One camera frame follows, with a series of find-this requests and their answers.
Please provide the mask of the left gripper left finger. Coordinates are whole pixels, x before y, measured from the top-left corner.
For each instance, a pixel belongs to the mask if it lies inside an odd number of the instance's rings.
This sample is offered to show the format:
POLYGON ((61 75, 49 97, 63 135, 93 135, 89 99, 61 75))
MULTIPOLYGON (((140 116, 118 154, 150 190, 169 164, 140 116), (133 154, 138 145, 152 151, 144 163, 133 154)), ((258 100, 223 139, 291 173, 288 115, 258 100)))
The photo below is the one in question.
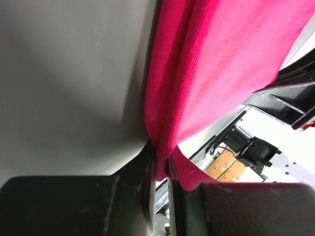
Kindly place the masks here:
POLYGON ((110 176, 21 176, 0 189, 3 236, 145 236, 153 229, 151 143, 110 176))

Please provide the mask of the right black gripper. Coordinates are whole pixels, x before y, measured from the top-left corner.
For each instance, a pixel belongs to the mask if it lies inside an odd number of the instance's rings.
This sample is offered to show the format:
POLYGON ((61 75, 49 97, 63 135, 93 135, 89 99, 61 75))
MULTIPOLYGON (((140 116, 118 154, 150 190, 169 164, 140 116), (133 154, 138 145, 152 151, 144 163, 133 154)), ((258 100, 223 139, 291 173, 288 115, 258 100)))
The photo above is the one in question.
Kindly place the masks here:
POLYGON ((315 59, 302 58, 282 69, 276 80, 245 102, 292 129, 315 120, 315 59))

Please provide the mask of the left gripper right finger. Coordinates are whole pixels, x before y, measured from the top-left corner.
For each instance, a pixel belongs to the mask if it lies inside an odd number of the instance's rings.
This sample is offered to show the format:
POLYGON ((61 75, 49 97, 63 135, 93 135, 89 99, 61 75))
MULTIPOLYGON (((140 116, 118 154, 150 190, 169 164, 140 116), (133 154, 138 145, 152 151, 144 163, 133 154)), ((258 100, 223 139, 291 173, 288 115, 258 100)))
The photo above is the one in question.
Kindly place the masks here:
POLYGON ((263 183, 219 182, 176 148, 169 158, 170 233, 173 236, 312 236, 315 176, 284 154, 272 160, 263 183))

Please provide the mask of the red t shirt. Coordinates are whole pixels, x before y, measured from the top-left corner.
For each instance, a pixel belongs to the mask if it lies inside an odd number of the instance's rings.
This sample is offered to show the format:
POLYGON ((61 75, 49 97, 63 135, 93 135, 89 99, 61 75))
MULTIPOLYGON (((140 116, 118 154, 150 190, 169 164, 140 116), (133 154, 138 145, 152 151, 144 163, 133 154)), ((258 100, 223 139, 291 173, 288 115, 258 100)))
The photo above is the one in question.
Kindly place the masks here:
POLYGON ((144 119, 156 149, 186 191, 211 177, 178 145, 272 83, 313 17, 312 0, 164 0, 147 78, 144 119))

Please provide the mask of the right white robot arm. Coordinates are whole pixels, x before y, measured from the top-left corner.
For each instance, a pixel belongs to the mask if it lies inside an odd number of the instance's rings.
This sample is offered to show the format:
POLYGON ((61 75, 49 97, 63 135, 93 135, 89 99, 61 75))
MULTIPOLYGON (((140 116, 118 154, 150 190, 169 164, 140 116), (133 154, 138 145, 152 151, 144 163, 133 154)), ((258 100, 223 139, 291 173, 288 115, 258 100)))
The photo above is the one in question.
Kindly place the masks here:
MULTIPOLYGON (((293 130, 304 131, 315 125, 315 52, 310 51, 289 67, 282 69, 275 82, 254 92, 245 106, 288 125, 293 130)), ((245 112, 241 112, 214 140, 207 151, 213 154, 220 143, 236 153, 236 159, 266 180, 276 173, 291 177, 311 187, 315 176, 299 166, 278 147, 258 137, 251 136, 238 125, 245 112)))

